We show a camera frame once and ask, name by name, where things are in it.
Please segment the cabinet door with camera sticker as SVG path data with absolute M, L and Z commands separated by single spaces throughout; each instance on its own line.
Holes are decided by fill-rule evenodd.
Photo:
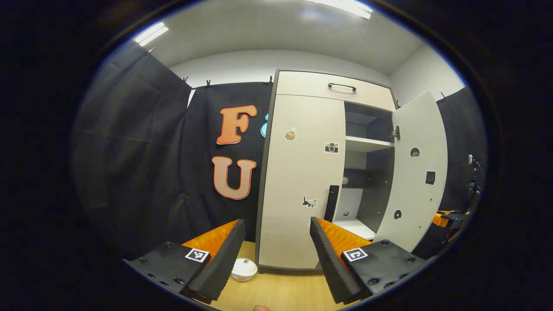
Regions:
M 324 218 L 332 186 L 342 184 L 344 102 L 276 95 L 265 138 L 257 263 L 279 270 L 313 270 L 319 260 L 312 217 Z

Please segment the long ceiling light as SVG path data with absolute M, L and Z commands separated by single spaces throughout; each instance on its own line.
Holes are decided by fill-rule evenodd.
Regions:
M 319 5 L 330 6 L 332 8 L 359 16 L 366 20 L 368 20 L 373 13 L 373 9 L 371 7 L 369 7 L 367 4 L 364 4 L 358 0 L 300 0 L 300 1 L 306 1 L 306 2 L 316 3 Z

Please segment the short ceiling light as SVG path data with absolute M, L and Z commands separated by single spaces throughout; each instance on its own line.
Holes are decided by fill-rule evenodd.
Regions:
M 159 22 L 151 25 L 144 31 L 140 32 L 133 41 L 138 43 L 141 47 L 149 44 L 151 41 L 160 37 L 168 31 L 168 27 L 163 23 Z

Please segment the black backdrop cloth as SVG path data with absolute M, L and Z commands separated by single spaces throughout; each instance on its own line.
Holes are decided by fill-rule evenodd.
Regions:
M 75 121 L 72 165 L 85 211 L 118 256 L 236 219 L 256 241 L 274 82 L 197 87 L 193 99 L 229 103 L 202 117 L 185 104 L 188 84 L 138 43 L 105 59 Z M 448 160 L 468 142 L 488 158 L 484 129 L 446 138 Z

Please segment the cabinet door with headphone sticker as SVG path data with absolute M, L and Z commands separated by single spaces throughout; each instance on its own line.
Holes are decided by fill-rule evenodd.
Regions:
M 445 126 L 432 92 L 392 114 L 394 171 L 385 214 L 374 242 L 390 240 L 412 252 L 440 207 L 448 175 Z

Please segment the black door handle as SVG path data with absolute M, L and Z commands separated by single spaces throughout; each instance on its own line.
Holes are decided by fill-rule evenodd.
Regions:
M 328 222 L 333 222 L 334 214 L 336 212 L 336 207 L 338 203 L 338 196 L 340 191 L 340 185 L 330 185 L 326 209 L 324 211 L 324 220 Z

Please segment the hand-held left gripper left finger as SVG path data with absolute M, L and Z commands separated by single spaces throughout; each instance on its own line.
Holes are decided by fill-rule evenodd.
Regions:
M 226 286 L 245 238 L 237 219 L 187 242 L 166 241 L 123 262 L 168 291 L 209 305 Z

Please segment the white lidded bowl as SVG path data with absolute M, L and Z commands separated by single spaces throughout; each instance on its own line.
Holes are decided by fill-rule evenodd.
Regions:
M 238 282 L 251 280 L 257 273 L 257 265 L 250 259 L 237 258 L 231 271 L 231 277 Z

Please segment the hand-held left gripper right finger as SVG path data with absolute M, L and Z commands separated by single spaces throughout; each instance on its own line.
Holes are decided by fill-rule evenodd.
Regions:
M 429 264 L 391 240 L 371 242 L 320 217 L 310 219 L 310 236 L 336 303 L 379 295 Z

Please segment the beige cabinet drawer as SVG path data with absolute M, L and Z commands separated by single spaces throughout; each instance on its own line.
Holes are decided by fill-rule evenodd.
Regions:
M 328 83 L 341 83 L 357 87 L 357 92 L 328 88 Z M 392 92 L 389 88 L 351 77 L 302 71 L 279 71 L 276 93 L 323 97 L 348 101 L 382 111 L 396 111 Z

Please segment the white cabinet shelf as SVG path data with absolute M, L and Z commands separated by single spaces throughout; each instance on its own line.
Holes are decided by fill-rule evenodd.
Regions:
M 393 143 L 382 140 L 372 140 L 357 136 L 345 136 L 345 150 L 360 153 L 370 153 L 377 150 L 394 148 Z
M 347 230 L 348 232 L 351 232 L 352 234 L 358 235 L 365 240 L 372 241 L 376 236 L 376 233 L 373 232 L 373 230 L 368 228 L 358 219 L 337 220 L 334 224 Z

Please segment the grey double-door shoe cabinet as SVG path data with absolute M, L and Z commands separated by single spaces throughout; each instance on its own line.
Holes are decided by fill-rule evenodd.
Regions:
M 277 70 L 275 73 L 275 82 L 271 93 L 269 104 L 269 113 L 277 95 L 277 82 L 279 71 L 302 71 L 304 70 Z M 330 75 L 344 76 L 337 73 L 328 73 Z M 361 79 L 370 83 L 375 83 L 391 88 L 383 83 L 373 82 L 368 79 Z M 357 136 L 372 140 L 382 140 L 393 143 L 389 132 L 392 130 L 392 113 L 370 108 L 364 105 L 354 104 L 348 101 L 344 102 L 344 116 L 346 125 L 346 136 Z M 372 216 L 381 220 L 379 213 L 386 209 L 388 197 L 391 192 L 391 183 L 394 169 L 394 148 L 377 150 L 370 153 L 360 153 L 345 150 L 344 172 L 342 184 L 338 195 L 338 203 L 334 220 L 358 219 L 368 228 L 376 233 L 378 224 L 371 220 Z M 264 168 L 261 170 L 261 178 L 264 175 Z M 257 241 L 259 239 L 259 223 L 261 217 L 260 199 L 257 209 L 257 224 L 255 238 L 255 263 L 257 263 Z M 262 270 L 272 269 L 259 266 Z

